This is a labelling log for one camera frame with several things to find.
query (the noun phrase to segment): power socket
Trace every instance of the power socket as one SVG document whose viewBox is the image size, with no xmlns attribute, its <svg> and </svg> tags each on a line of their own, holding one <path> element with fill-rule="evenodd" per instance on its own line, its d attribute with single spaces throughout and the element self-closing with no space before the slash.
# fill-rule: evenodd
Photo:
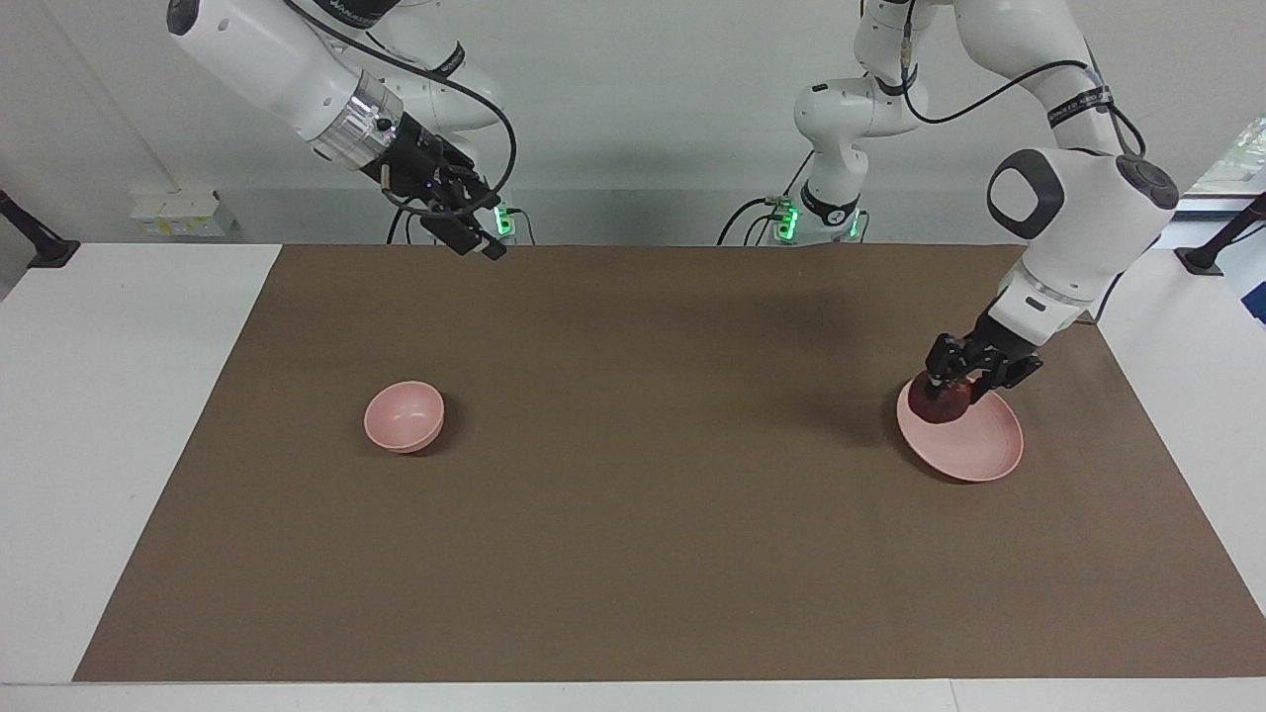
<svg viewBox="0 0 1266 712">
<path fill-rule="evenodd" d="M 135 195 L 132 219 L 152 237 L 228 237 L 237 218 L 215 191 Z"/>
</svg>

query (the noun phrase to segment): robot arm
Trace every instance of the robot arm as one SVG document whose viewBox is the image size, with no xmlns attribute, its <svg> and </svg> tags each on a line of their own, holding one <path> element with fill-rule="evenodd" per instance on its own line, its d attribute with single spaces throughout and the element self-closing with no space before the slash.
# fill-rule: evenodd
<svg viewBox="0 0 1266 712">
<path fill-rule="evenodd" d="M 1124 148 L 1112 92 L 1063 0 L 871 0 L 856 43 L 867 75 L 809 87 L 796 106 L 796 123 L 819 153 L 800 201 L 825 229 L 846 226 L 860 196 L 866 162 L 852 142 L 919 124 L 910 108 L 922 114 L 927 92 L 912 62 L 938 5 L 953 5 L 976 63 L 1009 80 L 1027 77 L 1020 86 L 1047 110 L 1060 146 L 1014 153 L 990 182 L 991 215 L 1029 247 L 975 329 L 937 340 L 920 388 L 912 389 L 915 413 L 948 422 L 1042 366 L 1038 347 L 1072 326 L 1147 251 L 1172 218 L 1179 190 L 1165 171 Z M 1062 66 L 1036 72 L 1052 62 Z M 995 186 L 1015 177 L 1037 199 L 1027 215 L 995 200 Z M 943 398 L 947 391 L 953 394 Z"/>
<path fill-rule="evenodd" d="M 354 34 L 375 27 L 399 1 L 316 5 Z M 476 209 L 494 208 L 500 199 L 470 156 L 409 114 L 400 96 L 352 63 L 341 44 L 285 0 L 170 0 L 167 24 L 186 52 L 244 99 L 286 120 L 319 156 L 363 172 L 401 201 L 422 201 L 429 213 L 419 215 L 423 227 L 451 248 L 492 260 L 505 255 L 475 217 Z M 465 53 L 444 70 L 451 75 L 463 63 Z M 437 94 L 430 82 L 420 91 Z M 423 119 L 432 122 L 442 113 L 437 101 L 427 109 Z M 470 115 L 452 129 L 491 123 L 489 111 L 462 110 Z"/>
</svg>

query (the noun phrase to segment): black cable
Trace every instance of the black cable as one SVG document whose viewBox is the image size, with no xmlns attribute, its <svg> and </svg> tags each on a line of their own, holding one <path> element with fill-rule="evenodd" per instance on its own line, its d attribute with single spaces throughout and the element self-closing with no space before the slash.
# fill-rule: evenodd
<svg viewBox="0 0 1266 712">
<path fill-rule="evenodd" d="M 765 223 L 765 227 L 770 227 L 770 223 L 776 219 L 779 218 L 775 215 L 761 215 L 760 218 L 752 220 L 752 224 L 747 228 L 747 236 L 743 237 L 743 247 L 747 247 L 752 242 L 752 233 L 756 231 L 756 226 Z"/>
<path fill-rule="evenodd" d="M 1134 122 L 1129 120 L 1129 117 L 1127 117 L 1124 111 L 1118 109 L 1115 104 L 1109 104 L 1108 110 L 1112 111 L 1112 115 L 1114 118 L 1120 119 L 1120 123 L 1125 124 L 1125 128 L 1129 129 L 1129 133 L 1134 134 L 1134 141 L 1138 143 L 1138 151 L 1134 152 L 1134 155 L 1138 156 L 1139 158 L 1146 157 L 1147 141 L 1143 139 L 1143 132 L 1138 130 L 1138 127 L 1134 125 Z M 1129 148 L 1125 146 L 1122 146 L 1122 149 L 1125 151 L 1127 153 L 1131 152 Z"/>
<path fill-rule="evenodd" d="M 1099 303 L 1099 313 L 1095 314 L 1095 318 L 1094 319 L 1077 319 L 1079 324 L 1081 324 L 1084 327 L 1098 327 L 1099 326 L 1099 322 L 1103 321 L 1103 318 L 1104 318 L 1104 312 L 1108 310 L 1108 302 L 1112 299 L 1112 293 L 1117 291 L 1117 285 L 1120 284 L 1120 277 L 1123 277 L 1123 276 L 1125 276 L 1125 272 L 1122 272 L 1122 274 L 1117 275 L 1117 277 L 1112 280 L 1112 285 L 1108 288 L 1108 291 L 1104 293 L 1104 300 Z"/>
<path fill-rule="evenodd" d="M 734 210 L 734 214 L 730 215 L 729 220 L 725 222 L 725 227 L 722 228 L 720 237 L 717 238 L 717 247 L 725 245 L 725 236 L 729 234 L 729 228 L 734 227 L 734 223 L 738 222 L 738 218 L 743 217 L 743 213 L 751 210 L 752 208 L 756 208 L 757 205 L 763 205 L 763 204 L 765 204 L 763 198 L 753 198 L 752 200 L 743 203 L 743 205 L 739 207 L 738 210 Z"/>
<path fill-rule="evenodd" d="M 913 42 L 913 39 L 914 39 L 914 5 L 915 5 L 915 3 L 918 3 L 918 0 L 910 0 L 910 6 L 909 6 L 909 9 L 905 13 L 905 28 L 903 30 L 903 37 L 904 37 L 904 41 L 906 43 Z M 980 109 L 985 104 L 989 104 L 994 99 L 998 99 L 1004 92 L 1006 92 L 1006 91 L 1009 91 L 1009 90 L 1019 86 L 1022 82 L 1025 82 L 1025 81 L 1033 79 L 1034 76 L 1042 73 L 1042 72 L 1047 72 L 1047 71 L 1051 71 L 1051 70 L 1055 70 L 1055 68 L 1058 68 L 1058 67 L 1077 67 L 1079 70 L 1089 70 L 1090 68 L 1089 65 L 1086 65 L 1085 62 L 1077 61 L 1077 60 L 1060 60 L 1057 62 L 1050 62 L 1050 63 L 1042 65 L 1041 67 L 1038 67 L 1036 70 L 1029 70 L 1029 71 L 1024 72 L 1023 75 L 1013 79 L 1010 82 L 1008 82 L 1001 89 L 994 91 L 989 96 L 985 96 L 980 101 L 976 101 L 975 104 L 972 104 L 971 106 L 967 106 L 966 109 L 963 109 L 961 111 L 956 111 L 956 113 L 953 113 L 953 114 L 951 114 L 948 117 L 942 117 L 939 119 L 931 119 L 931 118 L 924 117 L 923 114 L 920 114 L 919 110 L 914 108 L 914 103 L 910 100 L 910 67 L 906 66 L 905 62 L 901 62 L 901 95 L 905 96 L 905 105 L 910 109 L 910 113 L 914 114 L 914 118 L 919 119 L 920 122 L 923 122 L 925 124 L 944 124 L 944 123 L 950 123 L 950 122 L 952 122 L 955 119 L 961 119 L 962 117 L 965 117 L 965 115 L 975 111 L 976 109 Z"/>
<path fill-rule="evenodd" d="M 339 30 L 329 27 L 328 24 L 323 23 L 319 19 L 316 19 L 315 16 L 313 16 L 311 13 L 309 13 L 309 11 L 304 10 L 303 8 L 300 8 L 295 3 L 295 0 L 282 0 L 282 3 L 285 3 L 286 6 L 290 8 L 295 14 L 298 14 L 299 16 L 304 18 L 305 20 L 308 20 L 308 23 L 310 23 L 313 27 L 315 27 L 315 28 L 320 29 L 322 32 L 324 32 L 325 34 L 328 34 L 328 35 L 338 39 L 339 42 L 346 43 L 348 47 L 354 47 L 356 49 L 360 49 L 361 52 L 365 52 L 370 57 L 373 57 L 373 58 L 376 58 L 379 61 L 386 62 L 386 63 L 391 65 L 392 67 L 396 67 L 399 70 L 404 70 L 404 71 L 406 71 L 406 72 L 409 72 L 411 75 L 417 75 L 417 76 L 420 76 L 422 79 L 433 81 L 433 82 L 443 85 L 443 86 L 447 86 L 447 87 L 449 87 L 449 89 L 452 89 L 452 90 L 454 90 L 454 91 L 457 91 L 460 94 L 463 94 L 463 95 L 473 99 L 475 101 L 479 101 L 487 110 L 492 111 L 492 114 L 496 115 L 498 120 L 501 122 L 501 125 L 505 127 L 505 136 L 506 136 L 506 138 L 510 142 L 510 157 L 506 161 L 506 163 L 505 163 L 505 172 L 501 175 L 501 179 L 499 181 L 496 181 L 496 185 L 492 186 L 492 190 L 487 195 L 485 195 L 484 198 L 476 200 L 473 204 L 467 205 L 466 208 L 462 208 L 461 210 L 454 210 L 454 212 L 451 212 L 451 213 L 437 213 L 437 212 L 419 210 L 417 208 L 410 208 L 410 207 L 408 207 L 408 204 L 401 204 L 390 193 L 387 193 L 386 190 L 384 190 L 382 194 L 386 195 L 387 200 L 391 200 L 391 203 L 396 208 L 400 208 L 405 213 L 411 213 L 411 214 L 418 215 L 420 218 L 463 218 L 466 215 L 471 215 L 471 214 L 476 213 L 477 210 L 485 208 L 489 203 L 491 203 L 496 198 L 496 194 L 500 193 L 500 190 L 503 188 L 505 188 L 505 184 L 508 184 L 510 181 L 510 176 L 514 174 L 514 166 L 518 162 L 518 158 L 519 158 L 519 139 L 518 139 L 518 137 L 514 133 L 514 124 L 510 123 L 510 118 L 505 115 L 505 111 L 503 111 L 500 106 L 498 106 L 496 104 L 494 104 L 492 101 L 490 101 L 486 96 L 484 96 L 482 94 L 475 91 L 473 89 L 468 89 L 468 87 L 466 87 L 466 86 L 463 86 L 461 84 L 457 84 L 456 81 L 453 81 L 453 80 L 451 80 L 451 79 L 448 79 L 448 77 L 446 77 L 446 76 L 443 76 L 441 73 L 437 73 L 437 72 L 433 72 L 430 70 L 424 70 L 422 67 L 410 65 L 409 62 L 404 62 L 401 60 L 398 60 L 398 58 L 395 58 L 395 57 L 392 57 L 390 54 L 380 52 L 380 51 L 377 51 L 377 49 L 375 49 L 372 47 L 366 46 L 362 42 L 358 42 L 356 39 L 348 37 L 347 34 L 344 34 L 344 33 L 342 33 L 342 32 L 339 32 Z"/>
<path fill-rule="evenodd" d="M 1019 86 L 1020 84 L 1023 84 L 1023 82 L 1033 79 L 1034 76 L 1037 76 L 1037 75 L 1039 75 L 1042 72 L 1048 72 L 1051 70 L 1057 70 L 1060 67 L 1077 67 L 1077 68 L 1081 68 L 1081 70 L 1090 68 L 1090 67 L 1086 66 L 1085 62 L 1081 62 L 1079 60 L 1060 60 L 1057 62 L 1048 62 L 1046 65 L 1042 65 L 1041 67 L 1037 67 L 1036 70 L 1029 70 L 1029 71 L 1024 72 L 1023 75 L 1015 77 L 1014 80 L 1012 80 L 1010 82 L 1008 82 L 1003 87 L 1000 87 L 996 91 L 994 91 L 993 94 L 985 96 L 980 101 L 976 101 L 971 106 L 967 106 L 966 109 L 963 109 L 961 111 L 955 111 L 953 114 L 950 114 L 948 117 L 941 117 L 941 118 L 936 118 L 936 119 L 929 118 L 929 117 L 924 117 L 923 114 L 919 113 L 918 109 L 914 108 L 914 101 L 910 100 L 910 90 L 909 90 L 910 70 L 909 70 L 909 67 L 901 67 L 901 85 L 905 86 L 905 89 L 901 91 L 901 95 L 905 96 L 905 105 L 910 109 L 910 113 L 914 114 L 914 118 L 919 119 L 920 122 L 923 122 L 925 124 L 947 124 L 947 123 L 950 123 L 952 120 L 961 119 L 961 118 L 966 117 L 967 114 L 975 111 L 976 109 L 980 109 L 985 104 L 989 104 L 994 99 L 998 99 L 999 96 L 1001 96 L 1006 91 L 1010 91 L 1012 89 L 1015 89 L 1017 86 Z"/>
<path fill-rule="evenodd" d="M 382 44 L 381 42 L 379 42 L 379 38 L 377 38 L 377 37 L 373 37 L 373 33 L 372 33 L 372 32 L 367 32 L 367 33 L 365 33 L 365 37 L 368 37 L 368 38 L 370 38 L 370 42 L 372 42 L 372 43 L 373 43 L 375 46 L 377 46 L 377 48 L 379 48 L 379 49 L 381 49 L 381 51 L 384 51 L 384 52 L 390 52 L 390 51 L 391 51 L 391 48 L 390 48 L 390 47 L 387 47 L 386 44 Z"/>
<path fill-rule="evenodd" d="M 918 3 L 918 0 L 910 0 L 910 6 L 909 6 L 909 9 L 905 13 L 905 27 L 903 29 L 903 37 L 904 37 L 904 41 L 906 43 L 912 42 L 913 38 L 914 38 L 914 5 L 915 5 L 915 3 Z M 1089 44 L 1086 46 L 1086 52 L 1087 53 L 1090 52 Z M 1091 62 L 1093 62 L 1094 61 L 1094 54 L 1091 53 L 1090 57 L 1091 57 Z M 1048 62 L 1046 65 L 1042 65 L 1041 67 L 1037 67 L 1034 70 L 1029 70 L 1029 71 L 1024 72 L 1023 75 L 1013 79 L 1012 81 L 1009 81 L 1008 84 L 1005 84 L 1004 86 L 1001 86 L 1000 89 L 998 89 L 996 91 L 994 91 L 993 94 L 985 96 L 980 101 L 976 101 L 975 104 L 972 104 L 971 106 L 967 106 L 966 109 L 963 109 L 961 111 L 955 111 L 953 114 L 950 114 L 948 117 L 941 117 L 938 119 L 933 119 L 933 118 L 924 117 L 923 114 L 919 113 L 918 109 L 914 108 L 914 101 L 910 100 L 910 67 L 906 66 L 905 62 L 903 62 L 901 63 L 901 95 L 905 96 L 905 105 L 906 105 L 908 109 L 910 109 L 910 113 L 914 115 L 914 118 L 919 119 L 920 122 L 923 122 L 925 124 L 944 124 L 944 123 L 950 123 L 950 122 L 952 122 L 955 119 L 961 119 L 962 117 L 965 117 L 965 115 L 975 111 L 976 109 L 980 109 L 985 104 L 989 104 L 990 101 L 993 101 L 994 99 L 998 99 L 999 96 L 1001 96 L 1006 91 L 1009 91 L 1012 89 L 1015 89 L 1020 84 L 1023 84 L 1023 82 L 1033 79 L 1034 76 L 1037 76 L 1037 75 L 1039 75 L 1042 72 L 1048 72 L 1051 70 L 1056 70 L 1056 68 L 1060 68 L 1060 67 L 1076 67 L 1079 70 L 1094 71 L 1096 75 L 1103 76 L 1103 75 L 1099 73 L 1098 67 L 1091 68 L 1090 65 L 1086 65 L 1085 62 L 1082 62 L 1080 60 L 1060 60 L 1060 61 L 1056 61 L 1056 62 Z M 1138 142 L 1138 153 L 1137 153 L 1137 156 L 1139 158 L 1144 157 L 1147 155 L 1147 142 L 1143 139 L 1143 133 L 1141 130 L 1138 130 L 1138 127 L 1136 127 L 1134 123 L 1129 120 L 1129 117 L 1127 117 L 1125 113 L 1122 111 L 1117 106 L 1117 104 L 1114 104 L 1114 103 L 1113 104 L 1108 104 L 1108 110 L 1112 111 L 1113 124 L 1114 125 L 1115 125 L 1115 120 L 1120 119 L 1120 122 L 1125 124 L 1125 128 L 1128 128 L 1129 132 L 1132 134 L 1134 134 L 1134 139 Z M 1120 141 L 1120 139 L 1122 139 L 1120 130 L 1118 128 L 1118 141 Z M 1122 151 L 1124 151 L 1127 153 L 1129 152 L 1129 149 L 1125 146 L 1122 146 Z"/>
<path fill-rule="evenodd" d="M 794 176 L 791 176 L 791 182 L 789 182 L 786 190 L 782 191 L 784 198 L 791 195 L 791 189 L 795 188 L 795 181 L 800 180 L 800 176 L 804 175 L 804 170 L 809 167 L 809 161 L 813 160 L 813 153 L 814 153 L 813 151 L 809 151 L 809 155 L 804 157 L 804 162 L 800 163 L 800 168 L 796 170 Z M 777 213 L 779 209 L 777 207 L 775 207 L 772 210 L 770 210 L 770 217 L 774 218 L 777 215 Z M 761 228 L 761 237 L 756 238 L 756 247 L 760 247 L 761 243 L 765 242 L 765 234 L 766 232 L 768 232 L 768 229 L 770 229 L 770 223 L 765 223 L 765 227 Z"/>
<path fill-rule="evenodd" d="M 404 217 L 404 210 L 396 210 L 396 217 L 391 220 L 391 229 L 387 231 L 387 245 L 395 243 L 395 231 L 400 227 L 401 217 Z"/>
</svg>

